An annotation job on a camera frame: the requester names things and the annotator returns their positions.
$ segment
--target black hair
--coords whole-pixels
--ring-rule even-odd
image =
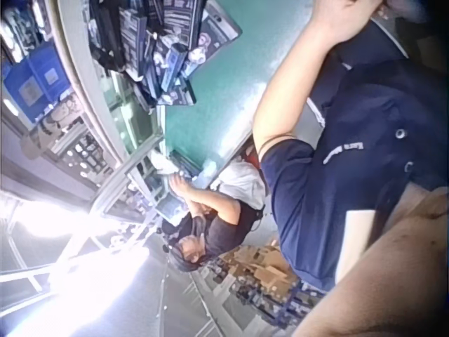
[[[184,255],[178,244],[172,247],[170,253],[168,254],[168,260],[172,265],[176,267],[181,272],[194,272],[201,267],[201,260],[193,263],[184,259]]]

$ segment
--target hand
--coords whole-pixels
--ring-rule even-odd
[[[170,184],[171,189],[182,198],[185,198],[189,191],[193,189],[192,186],[179,174],[173,174],[170,176],[168,183]]]
[[[382,0],[315,0],[309,23],[328,48],[356,36]]]

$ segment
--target man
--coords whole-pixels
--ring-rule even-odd
[[[182,234],[171,244],[169,259],[183,272],[243,243],[256,220],[262,218],[265,186],[249,163],[234,160],[220,174],[218,190],[201,190],[179,175],[170,177],[174,193],[184,198],[189,214],[182,220]]]
[[[327,54],[342,50],[380,3],[316,0],[253,124],[281,250],[299,277],[325,291],[386,226],[448,183],[445,80],[407,60],[355,64],[321,105],[326,127],[316,150],[293,136],[309,94],[329,85],[327,71],[319,76]]]

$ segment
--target hanging merchandise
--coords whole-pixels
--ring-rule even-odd
[[[148,27],[153,32],[160,32],[163,27],[163,0],[142,0],[149,4]]]
[[[145,41],[145,70],[144,79],[142,80],[143,89],[148,92],[155,100],[159,99],[162,94],[161,87],[159,86],[159,79],[156,73],[156,67],[153,61],[154,49],[156,47],[157,34],[152,34],[147,29],[147,38]]]
[[[38,27],[34,21],[33,13],[29,6],[9,7],[2,13],[2,20],[7,26],[8,36],[4,36],[3,30],[6,30],[2,25],[2,37],[4,39],[12,39],[12,43],[6,41],[10,49],[14,44],[20,48],[21,57],[30,54],[42,41],[42,36],[39,34]],[[17,57],[16,62],[20,62],[21,58]]]
[[[203,16],[203,0],[164,0],[164,30],[189,50],[196,48]]]
[[[175,85],[169,93],[162,94],[157,105],[194,105],[196,98],[190,82],[178,77]]]
[[[142,109],[148,112],[148,114],[151,114],[156,101],[143,89],[142,83],[134,83],[133,90]]]
[[[123,72],[126,67],[121,41],[119,6],[121,0],[90,2],[89,41],[91,50],[97,51],[96,60],[105,69]]]
[[[112,27],[115,10],[119,20]],[[121,72],[148,113],[156,105],[194,105],[187,79],[241,35],[215,0],[91,0],[88,31],[93,58]],[[113,50],[121,51],[123,68]]]
[[[34,123],[49,105],[70,88],[62,63],[51,42],[33,50],[12,66],[5,87],[28,119]]]
[[[214,56],[220,48],[230,44],[241,35],[240,27],[218,6],[208,1],[203,12],[198,46],[189,52],[182,75],[186,78],[203,63]]]
[[[142,81],[147,17],[135,9],[119,9],[121,43],[126,60],[126,72],[136,82]]]
[[[171,91],[187,56],[187,47],[176,41],[171,35],[159,37],[153,54],[156,73],[161,88]]]

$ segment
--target bright light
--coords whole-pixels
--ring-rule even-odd
[[[14,45],[15,45],[14,38],[13,38],[14,35],[13,35],[11,29],[9,28],[9,26],[6,23],[1,23],[1,25],[0,25],[0,34],[1,34],[1,37],[4,38],[4,41],[5,41],[6,45],[7,45],[7,47],[9,49],[13,49]]]
[[[65,275],[52,290],[60,295],[31,314],[8,337],[68,337],[99,318],[128,288],[149,255],[135,247],[86,261]]]
[[[6,98],[3,100],[3,103],[5,103],[6,107],[9,109],[9,111],[11,111],[11,113],[14,116],[18,116],[19,115],[19,110],[17,110],[14,106],[13,103],[11,103],[10,100],[7,100]]]
[[[56,205],[35,201],[21,204],[15,216],[36,237],[61,237],[75,232],[102,235],[120,226],[116,220],[71,212]]]
[[[123,119],[130,120],[133,118],[133,110],[131,109],[131,106],[129,104],[124,105],[121,107],[121,115],[123,116]]]
[[[41,8],[39,7],[38,2],[33,3],[33,12],[34,12],[34,19],[36,19],[36,23],[40,28],[43,28],[45,26],[45,23],[43,22],[43,17],[41,13]]]

